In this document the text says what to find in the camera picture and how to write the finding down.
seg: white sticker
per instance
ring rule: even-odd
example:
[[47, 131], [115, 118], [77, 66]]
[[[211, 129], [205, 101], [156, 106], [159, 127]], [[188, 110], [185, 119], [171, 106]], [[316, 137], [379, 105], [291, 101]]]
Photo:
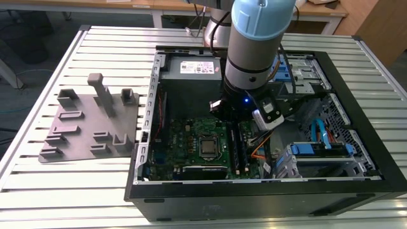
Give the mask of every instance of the white sticker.
[[297, 71], [297, 70], [296, 70], [296, 71], [292, 71], [292, 74], [293, 74], [293, 75], [303, 75], [303, 73], [301, 73], [300, 71]]
[[213, 62], [183, 61], [180, 63], [181, 74], [215, 74]]
[[271, 172], [271, 166], [265, 162], [263, 164], [263, 168], [268, 173]]
[[263, 106], [265, 113], [269, 113], [273, 110], [272, 104], [267, 104]]
[[144, 5], [133, 5], [133, 8], [149, 8], [149, 6], [144, 6]]

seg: floor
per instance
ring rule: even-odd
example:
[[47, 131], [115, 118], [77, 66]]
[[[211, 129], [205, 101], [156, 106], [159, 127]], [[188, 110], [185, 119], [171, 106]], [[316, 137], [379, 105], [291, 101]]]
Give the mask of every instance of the floor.
[[[19, 78], [27, 85], [25, 89], [15, 90], [0, 78], [0, 128], [19, 129], [29, 113], [31, 106], [41, 93], [52, 70], [56, 68], [59, 61], [71, 44], [80, 25], [103, 25], [103, 26], [129, 26], [129, 27], [152, 27], [152, 17], [149, 15], [136, 14], [100, 14], [100, 13], [72, 13], [72, 20], [65, 21], [61, 13], [49, 12], [48, 18], [52, 22], [55, 33], [43, 38], [49, 51], [49, 58], [45, 62], [29, 65], [24, 64], [13, 54], [8, 46], [0, 42], [0, 58], [12, 67], [19, 74], [27, 70], [37, 69], [19, 74]], [[176, 22], [169, 18], [163, 19], [164, 28], [183, 28], [189, 19], [180, 19]], [[7, 13], [0, 13], [0, 28], [11, 23]], [[390, 68], [396, 80], [407, 89], [407, 52], [403, 53], [395, 64]], [[0, 158], [7, 151], [8, 141], [3, 139], [12, 138], [15, 133], [0, 131]]]

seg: cpu socket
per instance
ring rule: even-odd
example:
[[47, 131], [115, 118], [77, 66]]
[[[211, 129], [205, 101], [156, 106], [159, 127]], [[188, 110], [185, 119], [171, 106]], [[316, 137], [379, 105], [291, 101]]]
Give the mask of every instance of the cpu socket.
[[200, 137], [199, 138], [199, 156], [211, 161], [217, 157], [219, 147], [217, 147], [217, 137]]

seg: circuit board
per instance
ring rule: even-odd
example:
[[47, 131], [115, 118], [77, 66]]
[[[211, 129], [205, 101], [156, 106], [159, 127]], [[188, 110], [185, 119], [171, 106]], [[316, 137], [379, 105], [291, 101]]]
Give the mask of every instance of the circuit board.
[[[244, 140], [252, 137], [249, 122], [240, 123]], [[217, 119], [171, 120], [165, 153], [155, 153], [156, 165], [151, 170], [160, 180], [177, 180], [185, 166], [219, 166], [228, 168], [227, 179], [256, 178], [257, 165], [236, 174], [231, 170], [227, 125]]]

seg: slotted aluminum table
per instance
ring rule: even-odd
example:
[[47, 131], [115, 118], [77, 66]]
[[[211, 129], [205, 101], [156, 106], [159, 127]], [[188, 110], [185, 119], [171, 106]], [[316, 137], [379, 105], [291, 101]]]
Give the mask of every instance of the slotted aluminum table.
[[[145, 93], [156, 45], [200, 46], [183, 30], [93, 26], [79, 31], [40, 98], [0, 162], [0, 228], [406, 228], [407, 195], [374, 202], [336, 217], [149, 223], [123, 201], [129, 158], [65, 163], [37, 162], [57, 109], [56, 94], [87, 86], [103, 73], [112, 93], [131, 87]], [[398, 165], [407, 174], [407, 94], [363, 42], [345, 36], [287, 34], [288, 50], [324, 51], [371, 120]]]

